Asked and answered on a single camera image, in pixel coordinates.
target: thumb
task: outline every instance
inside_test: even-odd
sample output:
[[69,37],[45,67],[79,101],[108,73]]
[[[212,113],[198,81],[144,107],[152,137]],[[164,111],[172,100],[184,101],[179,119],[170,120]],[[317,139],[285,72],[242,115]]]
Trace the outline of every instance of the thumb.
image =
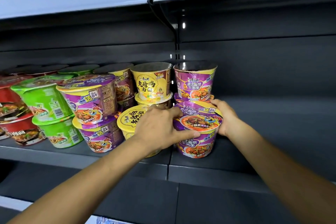
[[200,135],[201,134],[198,131],[195,131],[195,130],[176,131],[176,142],[180,142],[182,140],[199,137]]

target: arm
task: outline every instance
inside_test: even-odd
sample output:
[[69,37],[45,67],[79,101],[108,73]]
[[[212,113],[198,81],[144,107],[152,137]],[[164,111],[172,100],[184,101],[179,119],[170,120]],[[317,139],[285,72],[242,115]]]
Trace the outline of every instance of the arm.
[[241,121],[224,101],[219,133],[230,139],[280,201],[302,223],[336,223],[336,186],[296,163]]
[[191,130],[176,131],[172,120],[182,116],[181,110],[163,108],[152,105],[139,120],[133,137],[45,194],[8,224],[85,223],[107,193],[137,162],[155,150],[199,136]]

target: barcode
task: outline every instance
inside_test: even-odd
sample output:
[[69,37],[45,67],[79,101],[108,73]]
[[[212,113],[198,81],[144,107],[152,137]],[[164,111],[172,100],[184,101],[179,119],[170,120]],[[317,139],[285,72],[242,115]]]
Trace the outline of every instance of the barcode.
[[77,143],[79,141],[79,136],[78,134],[75,134],[73,137],[72,137],[72,141],[73,143]]
[[56,118],[61,118],[64,116],[61,108],[53,109],[53,111],[54,111]]

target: hand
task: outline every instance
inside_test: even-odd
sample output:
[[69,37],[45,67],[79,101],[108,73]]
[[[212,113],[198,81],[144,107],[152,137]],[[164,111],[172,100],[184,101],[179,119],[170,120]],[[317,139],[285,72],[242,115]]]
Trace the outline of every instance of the hand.
[[211,103],[222,112],[223,122],[219,127],[218,133],[222,136],[228,137],[228,129],[232,121],[239,119],[236,112],[231,106],[228,105],[225,101],[219,99],[212,99]]
[[134,137],[144,141],[152,151],[165,149],[182,140],[199,137],[201,134],[195,130],[177,131],[173,128],[173,118],[182,116],[183,113],[178,107],[166,110],[163,105],[151,105],[139,119]]

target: forearm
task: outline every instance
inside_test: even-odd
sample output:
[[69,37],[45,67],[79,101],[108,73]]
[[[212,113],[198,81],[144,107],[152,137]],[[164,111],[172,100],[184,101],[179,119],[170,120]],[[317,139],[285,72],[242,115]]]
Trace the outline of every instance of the forearm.
[[302,223],[336,223],[336,187],[296,163],[235,118],[228,137]]
[[136,137],[125,141],[45,194],[9,224],[85,223],[117,182],[149,153]]

